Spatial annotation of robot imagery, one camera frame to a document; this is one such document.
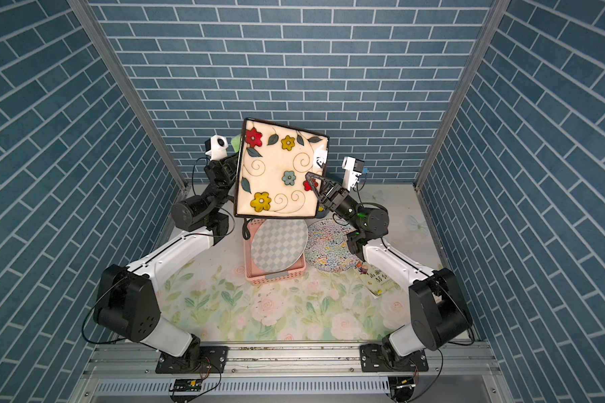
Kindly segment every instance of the plastic basket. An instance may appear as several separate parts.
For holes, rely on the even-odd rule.
[[[247,225],[251,237],[244,241],[244,267],[246,269],[246,280],[254,286],[258,286],[267,282],[302,277],[303,274],[305,274],[305,269],[307,268],[304,252],[300,258],[298,258],[296,263],[292,264],[286,270],[278,271],[277,273],[266,273],[260,270],[260,268],[253,263],[253,259],[251,258],[251,241],[253,240],[253,236],[257,232],[258,228],[260,228],[260,225],[262,225],[265,221],[265,219],[253,219]]]

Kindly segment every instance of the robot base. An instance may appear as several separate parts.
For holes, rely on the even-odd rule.
[[[363,344],[359,348],[361,351],[361,370],[363,372],[414,372],[414,364],[417,364],[420,372],[428,370],[428,361],[423,350],[390,360],[383,353],[384,348],[378,343]]]
[[[202,347],[199,345],[199,337],[193,336],[188,350],[181,357],[161,353],[155,373],[224,373],[227,354],[228,347]]]

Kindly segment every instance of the vent grille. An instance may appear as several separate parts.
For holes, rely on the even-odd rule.
[[[98,383],[97,396],[163,396],[169,393],[174,379],[110,379]],[[202,392],[213,389],[217,379],[206,380]],[[359,394],[386,393],[387,377],[350,376],[350,377],[286,377],[286,378],[227,378],[222,379],[220,386],[209,395],[242,395],[254,393],[259,395],[294,395],[306,394]]]

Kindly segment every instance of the aluminum frame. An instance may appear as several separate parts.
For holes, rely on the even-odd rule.
[[[144,130],[146,131],[146,135],[148,135],[150,141],[152,141],[152,144],[155,146],[155,149],[157,149],[157,152],[168,168],[170,175],[172,175],[173,179],[175,179],[175,182],[177,182],[179,188],[181,190],[185,190],[187,182],[184,178],[184,175],[182,175],[177,163],[170,154],[166,143],[161,138],[161,134],[159,133],[157,126],[152,120],[152,117],[150,117],[146,106],[143,104],[143,101],[141,101],[137,90],[132,84],[128,73],[126,73],[126,70],[123,68],[123,65],[114,51],[112,44],[108,40],[105,31],[98,23],[96,15],[94,15],[94,11],[92,11],[86,0],[68,0],[68,3],[76,15],[76,18],[79,19],[79,22],[81,23],[86,34],[88,34],[88,37],[92,41],[94,48],[101,56],[101,59],[103,59],[108,71],[110,74],[112,74],[112,78],[114,78],[114,81],[119,86],[123,96],[125,96],[126,100],[128,101],[132,112],[134,112],[135,116],[141,123],[141,126],[143,126]]]
[[[310,380],[321,377],[327,381],[359,381],[373,376],[411,375],[410,372],[389,371],[363,373],[359,353],[359,346],[363,343],[365,342],[241,342],[203,345],[230,348],[223,377],[227,380],[259,378],[269,382],[282,382],[291,378]],[[441,376],[483,376],[492,403],[512,401],[510,395],[505,393],[508,391],[506,383],[488,343],[475,342],[472,346],[446,345],[442,351],[444,364]],[[99,385],[104,382],[134,380],[135,383],[161,383],[176,377],[188,377],[156,374],[154,369],[159,355],[157,350],[137,343],[99,346],[89,360],[69,402],[89,402]],[[430,370],[422,375],[435,375],[442,365],[441,356],[436,351],[426,351],[426,356]]]
[[[486,51],[488,50],[488,45],[491,44],[491,39],[493,38],[493,35],[495,35],[495,31],[500,25],[500,21],[502,20],[502,17],[504,17],[504,13],[507,11],[510,2],[511,0],[495,0],[486,14],[484,25],[473,45],[473,50],[468,57],[464,70],[459,78],[459,82],[457,83],[457,87],[450,99],[448,109],[444,112],[444,116],[437,128],[435,138],[428,149],[428,155],[419,169],[419,175],[417,175],[417,180],[415,181],[415,188],[417,190],[421,190],[424,182],[426,182],[426,179],[428,178],[430,168],[432,168],[432,165],[435,163],[441,145],[446,140],[448,131],[453,125],[453,121],[455,120],[455,116],[459,111],[462,101],[464,101],[464,96],[468,92],[468,88],[473,82],[473,78],[475,78],[477,69],[480,64],[482,64],[484,54],[486,54]]]

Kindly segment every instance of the teal flower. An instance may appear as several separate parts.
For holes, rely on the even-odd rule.
[[[296,182],[296,175],[293,171],[285,171],[284,176],[282,177],[282,181],[284,184],[292,185]]]

